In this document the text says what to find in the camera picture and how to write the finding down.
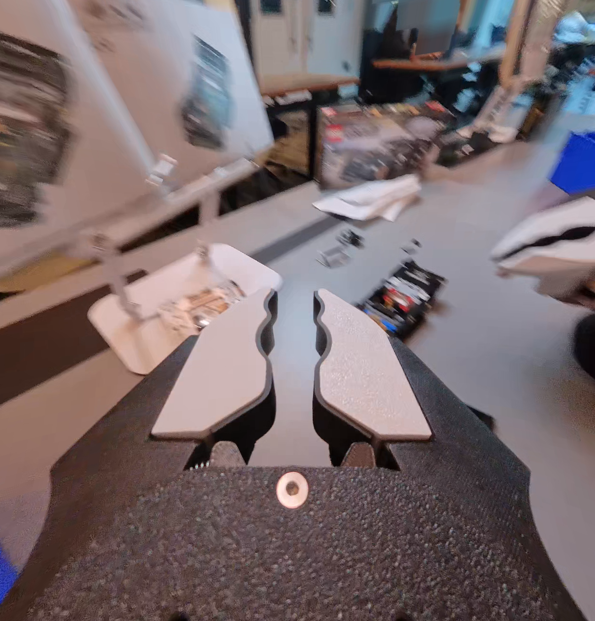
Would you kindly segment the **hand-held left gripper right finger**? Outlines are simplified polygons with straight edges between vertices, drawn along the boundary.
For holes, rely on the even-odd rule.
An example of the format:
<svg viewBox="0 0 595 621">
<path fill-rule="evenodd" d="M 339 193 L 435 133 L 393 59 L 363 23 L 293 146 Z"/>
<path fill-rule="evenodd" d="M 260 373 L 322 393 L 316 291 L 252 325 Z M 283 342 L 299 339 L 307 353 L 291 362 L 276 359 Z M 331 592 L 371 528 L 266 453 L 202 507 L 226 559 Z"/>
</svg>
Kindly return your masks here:
<svg viewBox="0 0 595 621">
<path fill-rule="evenodd" d="M 391 340 L 365 313 L 327 289 L 314 292 L 312 421 L 330 456 L 367 443 L 425 442 L 433 431 Z"/>
</svg>

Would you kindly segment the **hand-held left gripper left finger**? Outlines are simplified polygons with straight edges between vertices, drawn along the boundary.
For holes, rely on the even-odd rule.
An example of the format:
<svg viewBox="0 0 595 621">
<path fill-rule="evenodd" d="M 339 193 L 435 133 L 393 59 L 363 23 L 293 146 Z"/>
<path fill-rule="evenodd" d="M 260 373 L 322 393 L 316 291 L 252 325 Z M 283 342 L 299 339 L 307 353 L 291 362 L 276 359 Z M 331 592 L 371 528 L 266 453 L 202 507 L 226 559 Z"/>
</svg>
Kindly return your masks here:
<svg viewBox="0 0 595 621">
<path fill-rule="evenodd" d="M 276 418 L 270 353 L 278 292 L 259 289 L 201 331 L 150 431 L 157 441 L 234 443 L 251 456 Z"/>
</svg>

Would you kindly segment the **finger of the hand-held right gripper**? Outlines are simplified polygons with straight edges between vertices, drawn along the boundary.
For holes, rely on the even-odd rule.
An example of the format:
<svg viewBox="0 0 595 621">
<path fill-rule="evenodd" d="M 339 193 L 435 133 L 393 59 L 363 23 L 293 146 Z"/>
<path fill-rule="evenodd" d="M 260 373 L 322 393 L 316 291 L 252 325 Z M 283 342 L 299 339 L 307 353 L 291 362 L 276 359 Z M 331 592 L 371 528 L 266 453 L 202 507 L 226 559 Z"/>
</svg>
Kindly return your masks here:
<svg viewBox="0 0 595 621">
<path fill-rule="evenodd" d="M 561 275 L 568 271 L 595 271 L 595 232 L 578 240 L 560 240 L 531 246 L 500 259 L 500 271 L 513 275 Z"/>
<path fill-rule="evenodd" d="M 580 198 L 537 212 L 517 224 L 492 255 L 518 255 L 560 242 L 577 242 L 595 234 L 595 199 Z"/>
</svg>

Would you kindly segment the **lego car model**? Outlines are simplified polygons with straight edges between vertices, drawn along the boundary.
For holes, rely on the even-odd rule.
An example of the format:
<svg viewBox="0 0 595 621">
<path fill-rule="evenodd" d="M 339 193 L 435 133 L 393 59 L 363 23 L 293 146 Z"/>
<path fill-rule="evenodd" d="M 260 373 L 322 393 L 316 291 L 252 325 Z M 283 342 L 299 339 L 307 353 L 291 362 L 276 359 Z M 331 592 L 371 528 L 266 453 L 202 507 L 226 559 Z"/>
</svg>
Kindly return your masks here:
<svg viewBox="0 0 595 621">
<path fill-rule="evenodd" d="M 448 284 L 441 275 L 409 258 L 379 283 L 356 308 L 388 336 L 406 341 L 424 323 L 440 291 Z"/>
</svg>

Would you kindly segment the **lego instruction booklet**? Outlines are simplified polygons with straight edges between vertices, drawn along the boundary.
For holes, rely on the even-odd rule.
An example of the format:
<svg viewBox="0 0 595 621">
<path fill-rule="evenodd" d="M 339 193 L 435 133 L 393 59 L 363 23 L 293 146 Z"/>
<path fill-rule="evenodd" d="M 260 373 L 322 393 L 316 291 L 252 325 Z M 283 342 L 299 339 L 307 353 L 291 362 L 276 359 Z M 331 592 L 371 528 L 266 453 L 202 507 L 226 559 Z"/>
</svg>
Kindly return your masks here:
<svg viewBox="0 0 595 621">
<path fill-rule="evenodd" d="M 272 141 L 227 1 L 0 1 L 0 279 Z"/>
</svg>

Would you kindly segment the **lego sticker sheet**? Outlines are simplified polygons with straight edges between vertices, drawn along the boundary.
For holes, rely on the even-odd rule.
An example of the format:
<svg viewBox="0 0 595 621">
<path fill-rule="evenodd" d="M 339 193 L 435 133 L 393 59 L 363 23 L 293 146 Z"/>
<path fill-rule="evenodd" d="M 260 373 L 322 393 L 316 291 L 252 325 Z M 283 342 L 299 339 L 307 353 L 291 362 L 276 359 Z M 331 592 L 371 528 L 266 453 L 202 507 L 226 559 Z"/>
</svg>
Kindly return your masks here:
<svg viewBox="0 0 595 621">
<path fill-rule="evenodd" d="M 234 281 L 226 281 L 167 302 L 157 313 L 166 330 L 185 339 L 198 336 L 215 318 L 244 298 L 244 291 Z"/>
</svg>

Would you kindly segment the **clear lego windshield piece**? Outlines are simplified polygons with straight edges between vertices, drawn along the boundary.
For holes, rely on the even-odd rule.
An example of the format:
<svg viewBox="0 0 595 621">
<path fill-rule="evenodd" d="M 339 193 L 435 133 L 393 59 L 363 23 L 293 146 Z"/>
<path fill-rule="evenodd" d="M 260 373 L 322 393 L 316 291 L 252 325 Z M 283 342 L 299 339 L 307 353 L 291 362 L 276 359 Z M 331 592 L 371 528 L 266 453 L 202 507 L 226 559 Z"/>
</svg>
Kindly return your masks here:
<svg viewBox="0 0 595 621">
<path fill-rule="evenodd" d="M 328 250 L 321 251 L 317 257 L 317 262 L 325 268 L 339 268 L 348 263 L 351 256 L 344 245 L 336 245 Z"/>
</svg>

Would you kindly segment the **lego set box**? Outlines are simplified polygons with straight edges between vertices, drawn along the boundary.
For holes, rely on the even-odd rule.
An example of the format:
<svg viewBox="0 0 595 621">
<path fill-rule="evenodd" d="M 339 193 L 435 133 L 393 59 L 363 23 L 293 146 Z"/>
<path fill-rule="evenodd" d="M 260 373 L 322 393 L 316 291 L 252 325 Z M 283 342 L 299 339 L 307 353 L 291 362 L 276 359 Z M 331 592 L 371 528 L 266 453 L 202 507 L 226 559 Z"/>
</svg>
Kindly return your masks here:
<svg viewBox="0 0 595 621">
<path fill-rule="evenodd" d="M 315 179 L 344 190 L 418 173 L 456 120 L 436 101 L 321 107 Z"/>
</svg>

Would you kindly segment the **white stand rod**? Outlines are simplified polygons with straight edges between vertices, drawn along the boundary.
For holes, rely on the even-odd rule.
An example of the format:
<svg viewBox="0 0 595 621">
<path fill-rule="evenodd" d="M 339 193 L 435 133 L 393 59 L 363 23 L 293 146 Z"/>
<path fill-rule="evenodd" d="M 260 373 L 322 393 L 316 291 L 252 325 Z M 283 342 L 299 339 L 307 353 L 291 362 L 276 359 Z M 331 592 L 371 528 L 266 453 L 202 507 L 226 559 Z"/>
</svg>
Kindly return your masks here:
<svg viewBox="0 0 595 621">
<path fill-rule="evenodd" d="M 208 266 L 210 263 L 209 227 L 219 218 L 221 211 L 221 194 L 217 190 L 209 191 L 200 199 L 198 206 L 198 236 L 195 253 L 200 262 Z"/>
<path fill-rule="evenodd" d="M 140 306 L 130 299 L 126 289 L 127 281 L 120 265 L 121 254 L 111 246 L 97 246 L 95 249 L 106 271 L 111 291 L 116 296 L 122 311 L 132 320 L 140 322 L 142 320 Z"/>
</svg>

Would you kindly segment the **crumpled white paper bag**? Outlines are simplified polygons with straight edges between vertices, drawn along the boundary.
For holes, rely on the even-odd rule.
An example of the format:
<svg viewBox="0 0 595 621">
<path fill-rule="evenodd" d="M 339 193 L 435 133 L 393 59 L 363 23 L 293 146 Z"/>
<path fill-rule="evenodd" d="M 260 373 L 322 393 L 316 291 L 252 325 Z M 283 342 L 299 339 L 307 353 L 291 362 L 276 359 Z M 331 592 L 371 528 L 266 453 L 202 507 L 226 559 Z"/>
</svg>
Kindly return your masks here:
<svg viewBox="0 0 595 621">
<path fill-rule="evenodd" d="M 318 199 L 313 207 L 351 221 L 383 219 L 394 222 L 419 198 L 422 183 L 418 175 L 372 181 Z"/>
</svg>

